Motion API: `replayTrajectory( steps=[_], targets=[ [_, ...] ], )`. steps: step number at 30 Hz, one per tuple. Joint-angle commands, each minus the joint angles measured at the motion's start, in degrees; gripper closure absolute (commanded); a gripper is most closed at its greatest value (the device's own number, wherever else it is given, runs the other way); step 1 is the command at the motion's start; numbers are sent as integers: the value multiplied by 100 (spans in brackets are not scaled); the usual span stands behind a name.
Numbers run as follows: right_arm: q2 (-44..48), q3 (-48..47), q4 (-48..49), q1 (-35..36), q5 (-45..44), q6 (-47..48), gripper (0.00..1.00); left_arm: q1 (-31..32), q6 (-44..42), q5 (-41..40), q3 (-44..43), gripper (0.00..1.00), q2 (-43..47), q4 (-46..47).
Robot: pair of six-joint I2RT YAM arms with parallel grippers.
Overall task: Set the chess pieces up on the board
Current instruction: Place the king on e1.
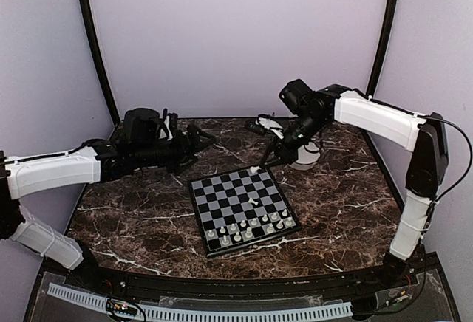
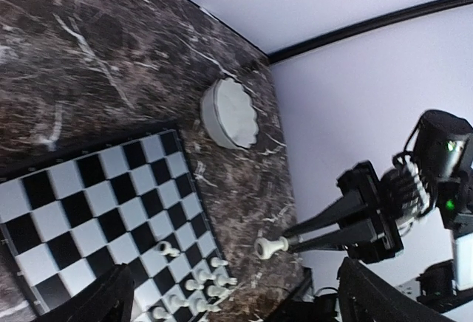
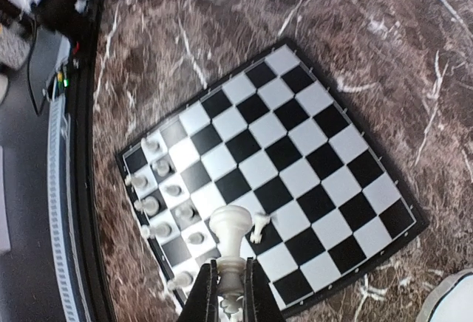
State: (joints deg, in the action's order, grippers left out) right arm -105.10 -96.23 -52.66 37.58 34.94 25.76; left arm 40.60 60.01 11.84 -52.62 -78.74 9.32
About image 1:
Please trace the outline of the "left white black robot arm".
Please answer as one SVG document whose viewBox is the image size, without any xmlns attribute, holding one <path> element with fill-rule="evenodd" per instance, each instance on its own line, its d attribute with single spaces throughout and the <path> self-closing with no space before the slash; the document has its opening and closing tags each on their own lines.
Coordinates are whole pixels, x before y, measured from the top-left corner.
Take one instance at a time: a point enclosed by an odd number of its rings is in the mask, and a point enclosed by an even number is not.
<svg viewBox="0 0 473 322">
<path fill-rule="evenodd" d="M 116 141 L 91 139 L 62 152 L 1 156 L 1 238 L 75 270 L 86 288 L 99 289 L 104 274 L 94 265 L 94 257 L 78 241 L 34 217 L 21 206 L 20 198 L 69 185 L 115 181 L 139 168 L 161 167 L 181 174 L 215 141 L 193 123 L 180 130 L 175 113 L 137 108 L 125 114 L 123 135 Z"/>
</svg>

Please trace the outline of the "white chess queen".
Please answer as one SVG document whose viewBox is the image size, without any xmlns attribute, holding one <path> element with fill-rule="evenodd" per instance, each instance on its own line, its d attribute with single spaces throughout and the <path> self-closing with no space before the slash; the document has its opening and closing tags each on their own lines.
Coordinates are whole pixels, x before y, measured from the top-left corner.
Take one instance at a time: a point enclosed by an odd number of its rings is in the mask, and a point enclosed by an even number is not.
<svg viewBox="0 0 473 322">
<path fill-rule="evenodd" d="M 253 231 L 251 227 L 248 227 L 245 231 L 245 237 L 247 239 L 252 239 L 253 238 Z"/>
</svg>

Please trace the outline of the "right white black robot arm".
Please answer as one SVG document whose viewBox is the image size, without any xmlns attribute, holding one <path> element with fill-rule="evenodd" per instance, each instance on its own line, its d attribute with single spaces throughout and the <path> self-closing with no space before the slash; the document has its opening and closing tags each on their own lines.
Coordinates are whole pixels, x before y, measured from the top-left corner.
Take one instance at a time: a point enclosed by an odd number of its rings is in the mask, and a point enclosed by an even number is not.
<svg viewBox="0 0 473 322">
<path fill-rule="evenodd" d="M 279 93 L 293 122 L 284 128 L 270 115 L 260 115 L 255 124 L 274 134 L 258 164 L 260 168 L 296 163 L 300 149 L 331 123 L 354 126 L 370 133 L 378 142 L 391 142 L 396 154 L 405 151 L 401 164 L 394 163 L 388 147 L 377 145 L 387 172 L 398 189 L 405 189 L 404 205 L 397 231 L 389 246 L 393 258 L 381 267 L 377 281 L 385 288 L 394 287 L 406 275 L 407 261 L 428 231 L 433 212 L 442 198 L 458 186 L 459 178 L 443 187 L 449 165 L 447 127 L 460 134 L 464 130 L 433 112 L 423 114 L 383 103 L 358 89 L 332 84 L 311 89 L 303 80 L 289 82 Z"/>
</svg>

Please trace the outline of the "black and white chessboard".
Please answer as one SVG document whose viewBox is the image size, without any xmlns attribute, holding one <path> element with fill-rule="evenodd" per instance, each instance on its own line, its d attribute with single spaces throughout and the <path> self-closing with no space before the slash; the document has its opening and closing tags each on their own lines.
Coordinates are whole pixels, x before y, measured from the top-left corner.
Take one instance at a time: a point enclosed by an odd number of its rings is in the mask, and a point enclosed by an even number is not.
<svg viewBox="0 0 473 322">
<path fill-rule="evenodd" d="M 299 219 L 269 168 L 258 170 L 254 174 L 250 172 L 249 167 L 239 168 L 191 179 L 188 181 L 188 191 L 207 258 L 232 253 L 302 229 Z M 250 198 L 259 204 L 249 203 Z M 284 209 L 288 211 L 287 216 L 282 216 Z M 278 219 L 274 222 L 270 217 L 272 213 L 278 213 Z M 264 215 L 268 216 L 267 222 L 262 221 Z M 285 222 L 289 217 L 292 218 L 293 224 L 287 227 Z M 251 225 L 254 218 L 258 221 L 256 226 Z M 281 219 L 284 227 L 278 229 L 276 225 Z M 240 226 L 242 220 L 246 221 L 246 227 Z M 234 232 L 230 231 L 232 224 L 237 226 Z M 274 227 L 273 233 L 267 233 L 269 224 Z M 220 232 L 222 226 L 226 227 L 225 234 Z M 248 227 L 252 228 L 252 239 L 245 237 Z M 212 238 L 208 237 L 210 230 L 214 231 Z M 234 241 L 237 232 L 240 232 L 240 241 Z M 226 246 L 221 243 L 223 236 L 227 236 L 229 240 Z"/>
</svg>

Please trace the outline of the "white chess king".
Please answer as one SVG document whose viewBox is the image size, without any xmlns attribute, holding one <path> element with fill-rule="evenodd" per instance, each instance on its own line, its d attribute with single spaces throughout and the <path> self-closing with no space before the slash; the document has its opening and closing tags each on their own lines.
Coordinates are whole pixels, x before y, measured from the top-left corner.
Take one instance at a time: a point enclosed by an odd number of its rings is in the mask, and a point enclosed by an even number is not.
<svg viewBox="0 0 473 322">
<path fill-rule="evenodd" d="M 256 173 L 259 169 L 260 169 L 259 166 L 251 166 L 251 167 L 250 167 L 250 172 L 251 172 L 252 174 L 254 174 L 254 173 Z"/>
</svg>

